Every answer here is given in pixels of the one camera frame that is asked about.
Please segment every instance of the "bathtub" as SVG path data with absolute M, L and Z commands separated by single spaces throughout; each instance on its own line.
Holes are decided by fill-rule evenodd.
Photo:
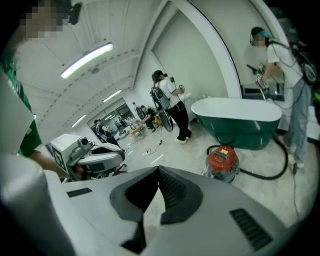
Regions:
M 222 144 L 261 150 L 272 139 L 282 116 L 272 103 L 256 99 L 205 98 L 191 110 L 205 129 Z

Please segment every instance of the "fluorescent light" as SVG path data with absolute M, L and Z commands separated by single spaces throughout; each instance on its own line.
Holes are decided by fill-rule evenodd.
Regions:
M 106 101 L 110 100 L 112 97 L 116 96 L 117 94 L 121 93 L 122 90 L 118 90 L 116 91 L 114 94 L 110 95 L 108 98 L 106 98 L 105 100 L 103 100 L 102 102 L 105 103 Z
M 103 46 L 100 46 L 88 54 L 82 56 L 80 59 L 72 63 L 70 66 L 68 66 L 62 73 L 61 77 L 66 79 L 68 78 L 73 72 L 81 68 L 86 63 L 92 61 L 96 57 L 99 57 L 100 55 L 111 51 L 114 48 L 113 44 L 111 42 L 108 42 L 107 44 L 104 44 Z
M 104 119 L 104 120 L 108 120 L 110 117 L 112 117 L 112 114 L 111 115 L 109 115 L 106 119 Z
M 79 124 L 79 123 L 82 121 L 82 119 L 84 119 L 86 116 L 87 116 L 86 114 L 84 114 L 83 116 L 81 116 L 80 119 L 79 119 L 78 121 L 76 121 L 76 122 L 71 126 L 71 128 L 74 128 L 74 127 L 75 127 L 77 124 Z

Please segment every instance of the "white t-shirt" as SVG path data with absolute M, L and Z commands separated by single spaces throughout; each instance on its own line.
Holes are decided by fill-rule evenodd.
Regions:
M 288 85 L 294 87 L 302 78 L 300 66 L 292 52 L 279 44 L 270 44 L 267 49 L 268 63 L 277 63 L 284 73 Z
M 161 80 L 159 83 L 156 83 L 155 86 L 159 87 L 161 91 L 164 93 L 164 95 L 170 100 L 171 108 L 173 108 L 180 101 L 178 96 L 171 94 L 177 88 L 170 80 Z

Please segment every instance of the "white floor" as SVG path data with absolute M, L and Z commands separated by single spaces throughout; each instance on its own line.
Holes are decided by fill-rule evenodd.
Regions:
M 160 127 L 154 133 L 147 130 L 147 136 L 136 143 L 132 143 L 134 140 L 130 136 L 119 140 L 122 148 L 127 149 L 124 162 L 128 165 L 128 171 L 133 172 L 144 167 L 163 165 L 199 175 L 205 172 L 206 149 L 210 145 L 219 143 L 197 122 L 192 122 L 191 128 L 192 138 L 187 144 L 175 142 L 179 133 L 177 126 L 173 132 L 167 132 L 165 129 L 161 132 Z M 161 137 L 163 143 L 155 151 Z M 144 155 L 146 149 L 150 149 L 151 153 L 155 152 Z M 273 141 L 263 150 L 235 149 L 235 151 L 240 160 L 240 167 L 253 173 L 273 176 L 282 169 L 284 164 L 284 154 Z M 309 143 L 305 168 L 299 170 L 295 175 L 295 201 L 300 219 L 308 214 L 314 204 L 318 191 L 318 175 L 317 149 L 316 146 Z M 235 177 L 232 186 L 236 186 L 272 211 L 285 226 L 289 227 L 297 222 L 298 216 L 294 206 L 294 180 L 290 168 L 282 177 L 272 181 L 240 173 Z M 144 214 L 147 243 L 157 234 L 160 217 L 164 211 L 165 203 L 158 190 Z

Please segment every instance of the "vacuum hose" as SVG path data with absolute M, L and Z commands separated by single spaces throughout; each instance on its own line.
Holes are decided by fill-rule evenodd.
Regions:
M 279 145 L 279 147 L 283 150 L 284 152 L 284 166 L 283 166 L 283 169 L 281 172 L 279 172 L 277 175 L 275 176 L 262 176 L 262 175 L 259 175 L 259 174 L 255 174 L 255 173 L 252 173 L 252 172 L 249 172 L 247 170 L 244 170 L 244 169 L 241 169 L 240 168 L 240 172 L 244 173 L 244 174 L 248 174 L 252 177 L 255 177 L 255 178 L 258 178 L 258 179 L 261 179 L 261 180 L 266 180 L 266 181 L 272 181 L 272 180 L 276 180 L 278 178 L 280 178 L 285 172 L 286 172 L 286 169 L 288 168 L 288 163 L 289 163 L 289 159 L 288 159 L 288 152 L 287 152 L 287 149 L 286 147 L 273 135 L 272 136 L 274 142 Z M 212 145 L 210 147 L 207 148 L 206 150 L 206 155 L 208 156 L 210 154 L 210 150 L 212 148 L 218 148 L 220 147 L 221 145 Z

